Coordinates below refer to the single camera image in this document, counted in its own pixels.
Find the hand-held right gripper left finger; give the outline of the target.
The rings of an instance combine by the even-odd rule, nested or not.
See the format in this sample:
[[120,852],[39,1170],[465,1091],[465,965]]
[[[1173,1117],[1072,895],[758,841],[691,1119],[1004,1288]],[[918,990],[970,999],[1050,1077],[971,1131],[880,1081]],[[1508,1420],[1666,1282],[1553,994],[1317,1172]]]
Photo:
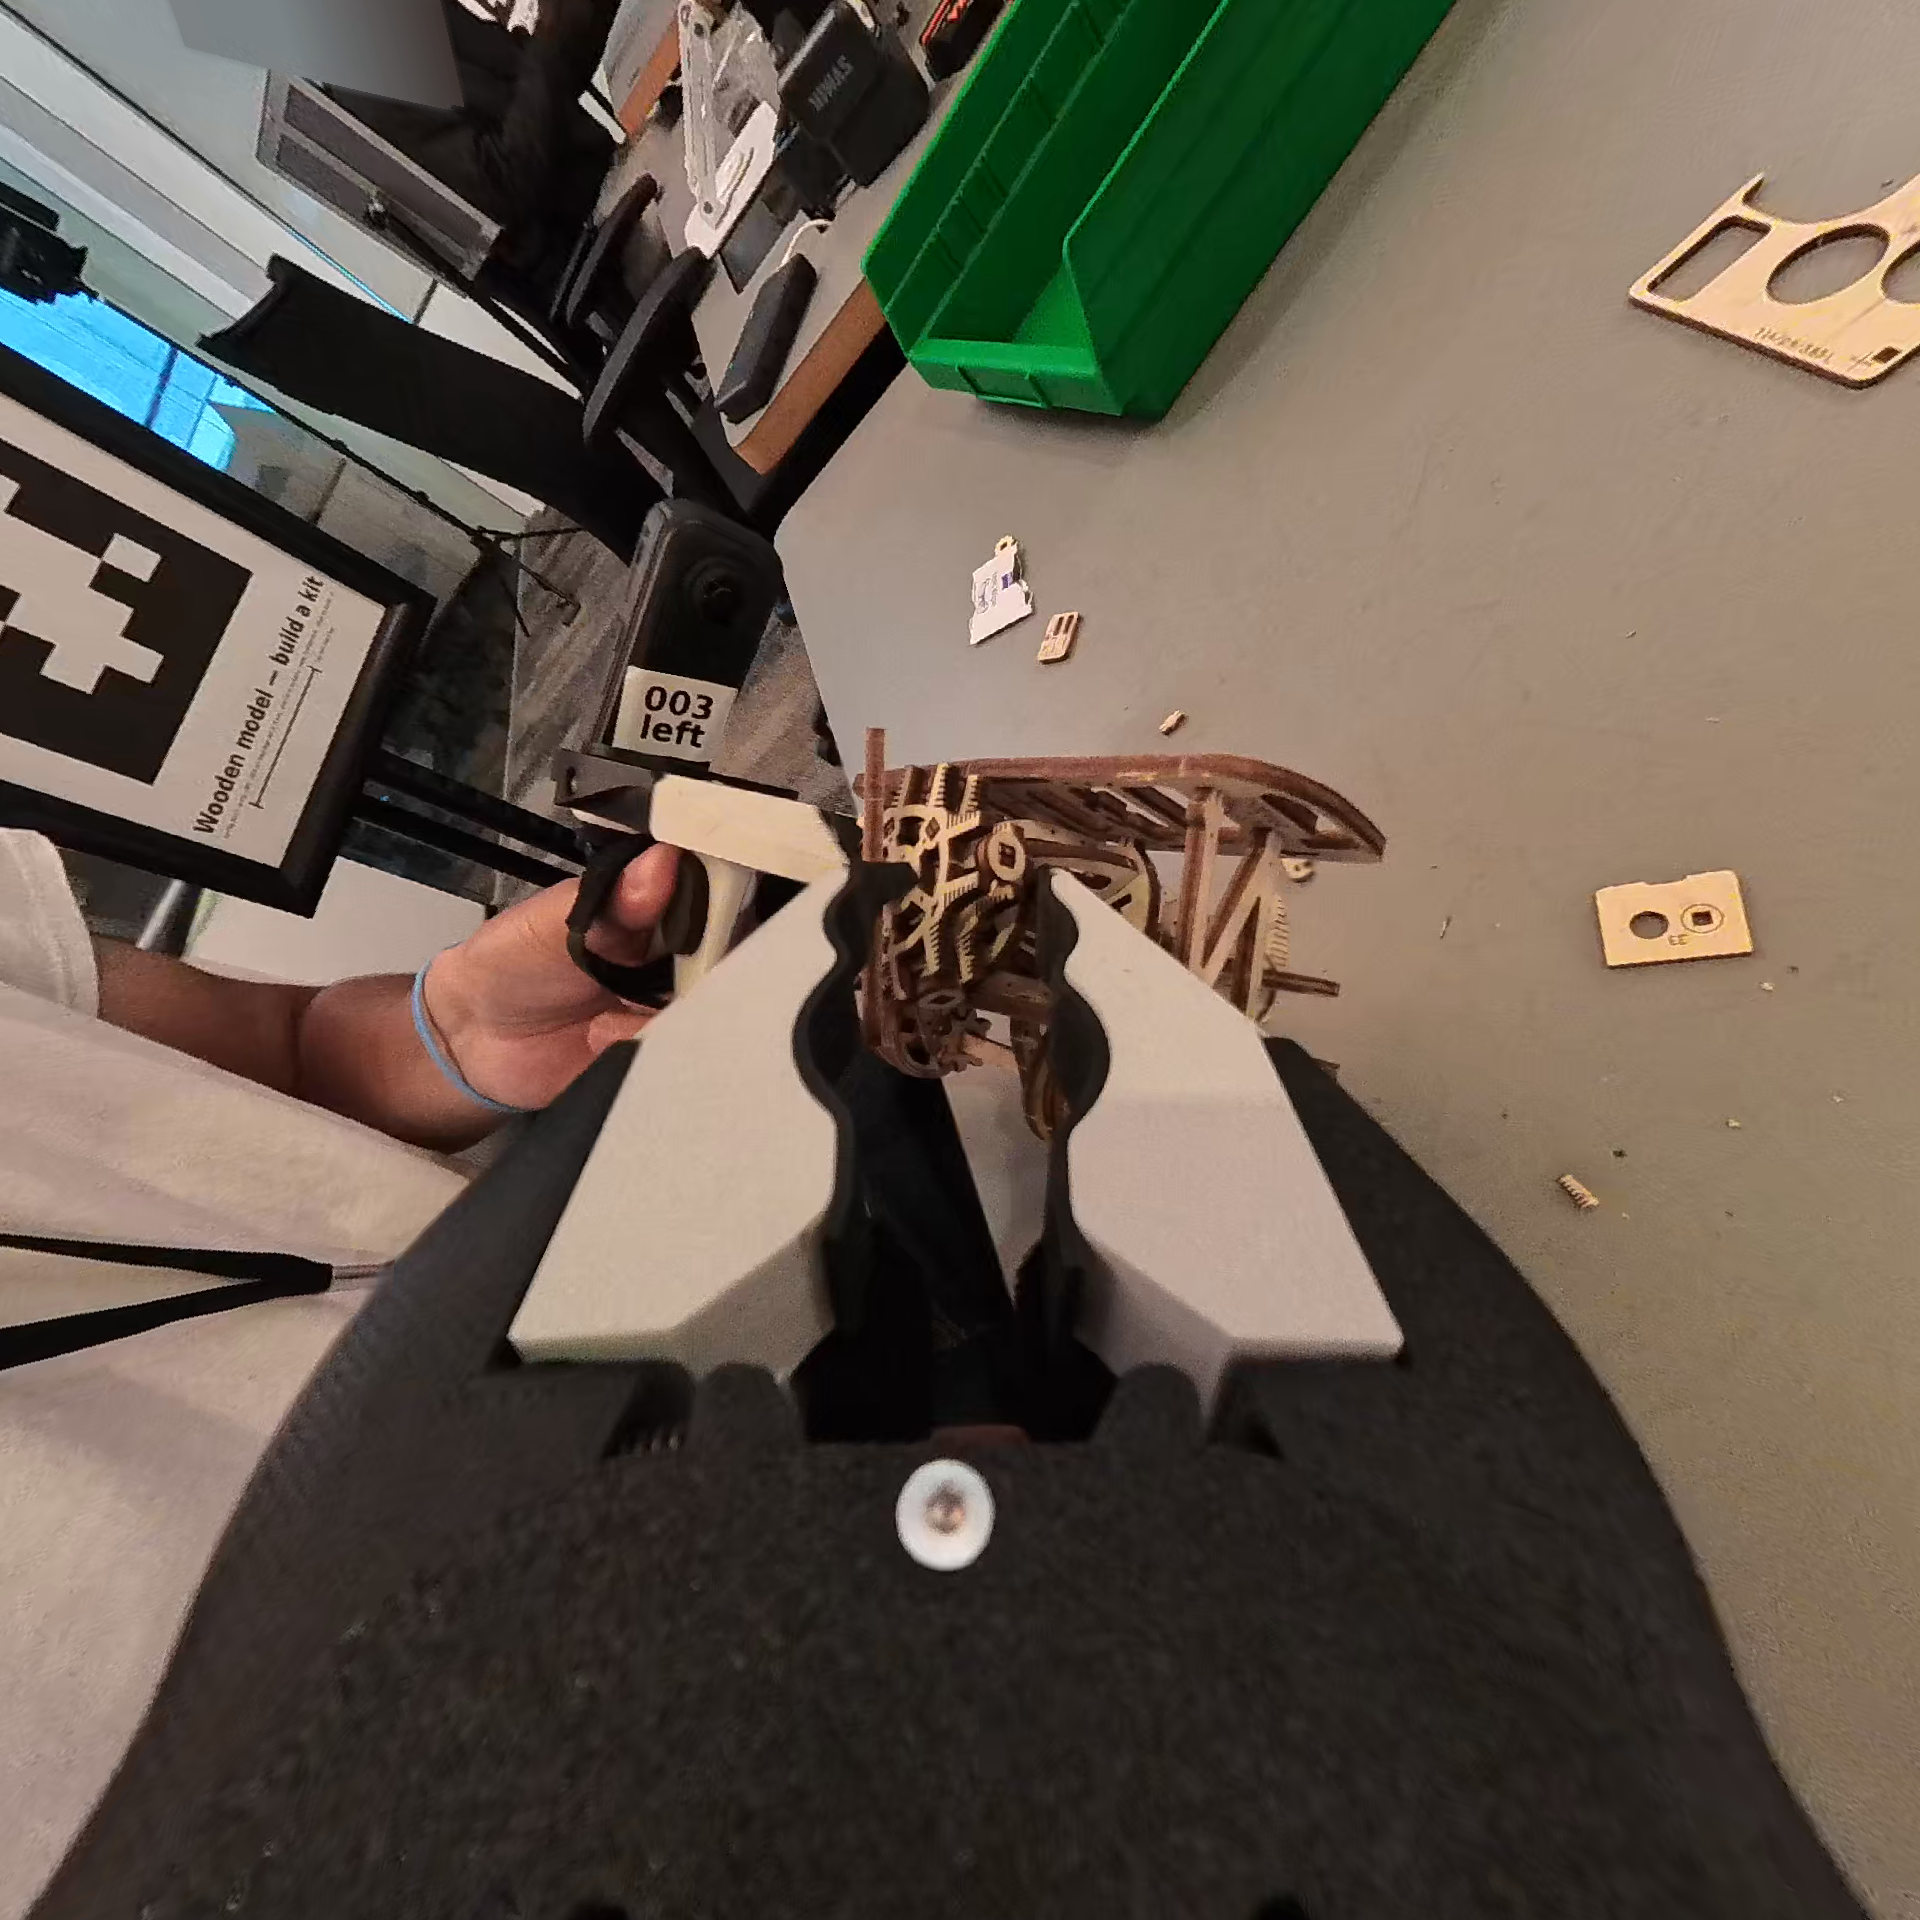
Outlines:
[[871,1318],[842,1078],[899,863],[821,877],[642,1035],[508,1328],[522,1362],[789,1378]]

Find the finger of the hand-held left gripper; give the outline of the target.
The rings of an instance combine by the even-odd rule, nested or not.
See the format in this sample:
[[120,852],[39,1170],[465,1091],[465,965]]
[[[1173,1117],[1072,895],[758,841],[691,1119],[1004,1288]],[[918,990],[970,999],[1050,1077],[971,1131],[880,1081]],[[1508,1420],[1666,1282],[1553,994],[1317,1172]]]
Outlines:
[[665,849],[795,882],[845,875],[852,821],[726,780],[665,774],[646,803],[646,833]]

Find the wooden airplane model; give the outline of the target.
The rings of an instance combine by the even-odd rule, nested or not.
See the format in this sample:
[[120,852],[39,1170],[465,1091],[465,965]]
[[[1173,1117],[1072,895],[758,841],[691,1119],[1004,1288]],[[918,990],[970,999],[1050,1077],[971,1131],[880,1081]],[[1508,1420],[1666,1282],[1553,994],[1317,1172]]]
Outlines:
[[1292,958],[1287,895],[1328,863],[1380,863],[1345,796],[1243,755],[1105,755],[889,764],[866,733],[860,850],[910,880],[875,916],[866,1045],[936,1081],[1004,1051],[1040,1141],[1065,1117],[1050,1065],[1042,897],[1067,877],[1260,1025],[1282,997],[1340,994]]

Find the person's left forearm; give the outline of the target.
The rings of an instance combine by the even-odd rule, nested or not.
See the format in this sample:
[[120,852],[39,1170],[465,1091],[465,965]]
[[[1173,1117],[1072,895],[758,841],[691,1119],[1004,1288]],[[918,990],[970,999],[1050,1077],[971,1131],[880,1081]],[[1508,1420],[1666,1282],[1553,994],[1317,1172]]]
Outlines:
[[429,1062],[400,974],[305,986],[107,939],[92,952],[100,1018],[124,1032],[409,1146],[460,1153],[493,1129]]

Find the grey desk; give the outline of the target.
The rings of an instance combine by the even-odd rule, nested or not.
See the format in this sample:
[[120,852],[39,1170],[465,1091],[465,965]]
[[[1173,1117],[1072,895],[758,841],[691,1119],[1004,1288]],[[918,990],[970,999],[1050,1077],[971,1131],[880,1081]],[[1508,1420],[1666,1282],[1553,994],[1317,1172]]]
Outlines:
[[[1163,423],[906,374],[778,543],[852,755],[1180,711],[1381,828],[1297,892],[1341,994],[1279,1031],[1575,1336],[1915,1916],[1915,367],[1630,304],[1756,174],[1801,220],[1915,174],[1915,4],[1460,4]],[[1001,536],[1033,613],[971,647]],[[1603,965],[1596,891],[1716,871],[1751,955]]]

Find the black office chair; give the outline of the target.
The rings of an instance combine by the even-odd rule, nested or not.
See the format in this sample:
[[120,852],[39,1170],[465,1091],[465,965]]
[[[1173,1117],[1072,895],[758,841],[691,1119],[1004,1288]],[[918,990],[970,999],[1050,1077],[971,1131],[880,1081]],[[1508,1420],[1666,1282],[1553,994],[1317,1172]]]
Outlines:
[[579,477],[560,512],[619,559],[665,501],[770,538],[778,493],[726,439],[694,310],[714,260],[673,248],[659,181],[636,177],[557,263],[535,316],[581,400]]

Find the blue wristband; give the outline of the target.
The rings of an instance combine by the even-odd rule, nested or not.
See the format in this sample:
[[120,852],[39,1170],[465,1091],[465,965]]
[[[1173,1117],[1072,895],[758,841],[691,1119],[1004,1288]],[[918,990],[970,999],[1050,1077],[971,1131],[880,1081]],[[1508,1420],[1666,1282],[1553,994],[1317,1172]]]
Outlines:
[[456,1094],[460,1100],[467,1102],[473,1109],[493,1117],[493,1119],[519,1119],[528,1115],[528,1109],[519,1109],[512,1102],[501,1102],[483,1094],[464,1073],[454,1051],[445,1045],[443,1032],[431,1017],[427,1007],[427,981],[438,955],[422,962],[413,973],[407,989],[406,1011],[416,1037],[417,1047],[422,1048],[427,1065],[433,1068],[443,1086]]

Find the black power bank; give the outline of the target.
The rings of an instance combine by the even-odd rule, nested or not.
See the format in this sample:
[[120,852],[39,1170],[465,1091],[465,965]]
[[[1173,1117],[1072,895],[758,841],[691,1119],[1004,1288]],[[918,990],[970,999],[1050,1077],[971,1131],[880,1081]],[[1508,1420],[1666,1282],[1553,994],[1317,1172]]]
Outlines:
[[817,272],[804,255],[785,258],[758,289],[739,325],[727,367],[714,391],[729,424],[762,415],[782,386],[784,369],[811,304]]

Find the framed tag sign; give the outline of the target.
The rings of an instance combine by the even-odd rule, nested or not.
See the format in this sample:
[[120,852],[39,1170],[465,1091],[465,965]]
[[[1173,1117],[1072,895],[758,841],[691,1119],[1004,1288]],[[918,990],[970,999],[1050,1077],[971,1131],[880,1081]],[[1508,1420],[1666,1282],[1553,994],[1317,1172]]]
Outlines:
[[1,351],[1,824],[311,916],[429,595]]

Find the white plastic stand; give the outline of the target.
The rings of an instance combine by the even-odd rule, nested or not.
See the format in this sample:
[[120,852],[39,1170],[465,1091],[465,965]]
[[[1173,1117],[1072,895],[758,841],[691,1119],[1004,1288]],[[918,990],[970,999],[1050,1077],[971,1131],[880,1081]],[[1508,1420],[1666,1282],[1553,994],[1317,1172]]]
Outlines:
[[679,2],[685,248],[715,260],[772,172],[780,79],[772,41],[747,4]]

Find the square wooden offcut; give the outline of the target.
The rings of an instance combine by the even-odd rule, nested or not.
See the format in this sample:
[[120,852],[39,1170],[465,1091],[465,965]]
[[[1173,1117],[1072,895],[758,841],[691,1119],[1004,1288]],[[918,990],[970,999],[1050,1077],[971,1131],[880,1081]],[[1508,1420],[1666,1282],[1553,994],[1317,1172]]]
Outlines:
[[1593,912],[1607,971],[1756,952],[1742,878],[1732,871],[1607,885],[1593,892]]

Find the black cardboard box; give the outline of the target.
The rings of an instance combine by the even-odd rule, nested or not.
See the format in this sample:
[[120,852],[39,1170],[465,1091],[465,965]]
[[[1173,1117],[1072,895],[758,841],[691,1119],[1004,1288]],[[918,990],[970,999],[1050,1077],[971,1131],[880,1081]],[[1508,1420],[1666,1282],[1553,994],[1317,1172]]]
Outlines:
[[899,30],[828,2],[780,66],[780,113],[856,186],[873,186],[924,133],[931,92]]

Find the large green plastic bin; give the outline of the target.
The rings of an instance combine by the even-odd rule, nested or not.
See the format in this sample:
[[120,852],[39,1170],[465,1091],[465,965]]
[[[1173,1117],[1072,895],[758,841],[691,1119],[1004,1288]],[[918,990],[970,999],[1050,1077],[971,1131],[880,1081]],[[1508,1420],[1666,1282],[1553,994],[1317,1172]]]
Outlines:
[[926,386],[1163,420],[1449,2],[1020,2],[861,272]]

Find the person's white shirt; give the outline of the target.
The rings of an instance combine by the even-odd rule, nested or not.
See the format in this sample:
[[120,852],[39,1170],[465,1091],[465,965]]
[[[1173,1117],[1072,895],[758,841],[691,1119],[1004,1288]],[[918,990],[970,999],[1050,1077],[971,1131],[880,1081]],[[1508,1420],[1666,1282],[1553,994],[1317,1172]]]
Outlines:
[[[263,1253],[350,1276],[467,1185],[436,1157],[103,1021],[63,863],[3,830],[6,1236]],[[3,1914],[118,1768],[271,1431],[365,1284],[3,1372]]]

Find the punched wooden part sheet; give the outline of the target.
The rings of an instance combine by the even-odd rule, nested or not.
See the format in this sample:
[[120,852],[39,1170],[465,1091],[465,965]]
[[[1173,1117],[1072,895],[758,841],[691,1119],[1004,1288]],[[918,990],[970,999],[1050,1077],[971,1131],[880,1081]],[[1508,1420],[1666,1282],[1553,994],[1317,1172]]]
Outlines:
[[[1893,282],[1918,255],[1918,179],[1857,210],[1790,218],[1754,174],[1628,290],[1633,309],[1863,391],[1914,365],[1918,304]],[[1857,247],[1830,289],[1792,289],[1799,263]]]

